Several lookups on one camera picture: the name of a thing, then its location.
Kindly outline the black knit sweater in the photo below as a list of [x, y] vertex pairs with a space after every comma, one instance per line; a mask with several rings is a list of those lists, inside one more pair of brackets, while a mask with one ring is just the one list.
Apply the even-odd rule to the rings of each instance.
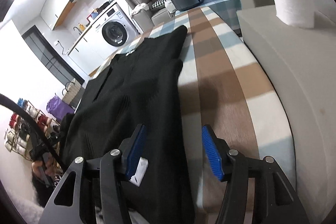
[[130, 54], [116, 55], [86, 86], [75, 114], [62, 120], [65, 165], [78, 156], [102, 157], [129, 138], [138, 124], [147, 129], [142, 157], [148, 161], [139, 186], [123, 183], [131, 209], [150, 223], [193, 223], [195, 211], [178, 94], [179, 58], [187, 28], [146, 38]]

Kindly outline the plaid blanket brown blue white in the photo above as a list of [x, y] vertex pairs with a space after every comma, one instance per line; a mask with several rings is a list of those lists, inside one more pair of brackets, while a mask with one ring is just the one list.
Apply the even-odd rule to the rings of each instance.
[[219, 212], [225, 184], [211, 172], [201, 144], [201, 126], [245, 156], [276, 159], [296, 184], [295, 152], [288, 118], [262, 67], [217, 9], [202, 5], [165, 20], [136, 37], [120, 53], [184, 25], [188, 35], [178, 79], [183, 139], [196, 223], [211, 223]]

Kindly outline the purple bag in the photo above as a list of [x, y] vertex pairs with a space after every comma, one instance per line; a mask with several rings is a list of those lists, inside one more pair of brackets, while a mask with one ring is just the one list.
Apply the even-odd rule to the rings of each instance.
[[61, 121], [67, 114], [74, 113], [74, 109], [70, 105], [62, 101], [57, 95], [55, 95], [48, 101], [46, 110], [58, 121]]

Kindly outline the woven basket bag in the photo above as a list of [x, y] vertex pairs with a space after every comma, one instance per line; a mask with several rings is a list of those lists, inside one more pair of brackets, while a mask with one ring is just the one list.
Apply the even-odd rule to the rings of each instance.
[[75, 109], [80, 103], [84, 91], [85, 89], [78, 80], [73, 79], [65, 84], [65, 88], [62, 90], [62, 101]]

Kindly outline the shoe rack with shoes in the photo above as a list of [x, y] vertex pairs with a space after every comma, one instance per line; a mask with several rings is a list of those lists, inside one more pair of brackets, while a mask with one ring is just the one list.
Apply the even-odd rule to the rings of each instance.
[[[41, 110], [35, 108], [33, 104], [19, 98], [18, 106], [27, 112], [39, 128], [43, 131], [46, 138], [53, 138], [59, 136], [60, 124], [54, 119], [45, 115]], [[9, 129], [5, 132], [5, 147], [9, 152], [15, 152], [21, 155], [24, 159], [32, 161], [30, 151], [33, 148], [31, 141], [31, 134], [33, 129], [21, 116], [13, 113], [9, 123]]]

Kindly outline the white cabinet counter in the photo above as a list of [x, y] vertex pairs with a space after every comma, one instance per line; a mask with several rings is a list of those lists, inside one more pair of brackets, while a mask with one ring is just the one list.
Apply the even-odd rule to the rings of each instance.
[[90, 35], [94, 34], [98, 21], [104, 17], [107, 11], [116, 5], [117, 2], [113, 1], [109, 4], [83, 31], [83, 33], [77, 38], [73, 45], [69, 48], [66, 55], [86, 74], [89, 75], [94, 71], [101, 63], [102, 57], [97, 53], [96, 48], [89, 42]]

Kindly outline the white washing machine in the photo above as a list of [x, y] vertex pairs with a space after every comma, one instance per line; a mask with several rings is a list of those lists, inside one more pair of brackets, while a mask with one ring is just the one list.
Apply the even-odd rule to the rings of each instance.
[[138, 36], [134, 24], [118, 4], [114, 4], [92, 26], [90, 42], [103, 59], [126, 46]]

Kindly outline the white cloth on sofa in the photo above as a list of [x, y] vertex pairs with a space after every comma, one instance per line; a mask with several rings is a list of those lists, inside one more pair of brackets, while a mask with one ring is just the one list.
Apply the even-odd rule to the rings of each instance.
[[135, 8], [130, 12], [130, 16], [133, 17], [134, 15], [138, 14], [142, 10], [148, 11], [150, 10], [150, 7], [147, 3], [140, 3], [135, 6]]

